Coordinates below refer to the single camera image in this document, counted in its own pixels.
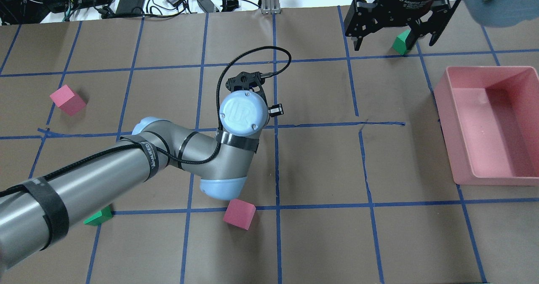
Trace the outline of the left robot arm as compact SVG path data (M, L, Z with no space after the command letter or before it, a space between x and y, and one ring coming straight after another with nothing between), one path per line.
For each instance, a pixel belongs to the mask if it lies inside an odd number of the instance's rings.
M225 83L217 99L218 127L212 138L156 117L146 117L113 147L27 179L1 192L1 272L65 238L71 227L112 203L168 166L200 177L204 194L239 197L271 117L265 79L275 73L241 72Z

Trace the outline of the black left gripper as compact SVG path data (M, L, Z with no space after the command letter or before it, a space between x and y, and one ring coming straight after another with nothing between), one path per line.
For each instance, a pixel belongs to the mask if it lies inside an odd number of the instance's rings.
M267 73L260 72L241 72L239 75L227 79L227 90L230 92L236 92L240 90L254 90L256 87L258 90L254 92L258 94L264 101L267 101L264 89L262 85L265 83L265 79L268 78ZM279 117L284 114L282 104L274 104L268 107L268 115L270 117Z

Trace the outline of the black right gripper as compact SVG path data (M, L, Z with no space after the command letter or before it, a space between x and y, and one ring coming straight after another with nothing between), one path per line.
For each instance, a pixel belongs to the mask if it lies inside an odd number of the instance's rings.
M359 51L364 37L387 27L410 27L418 37L431 35L435 45L461 0L353 0L343 20L344 34L353 37L354 51Z

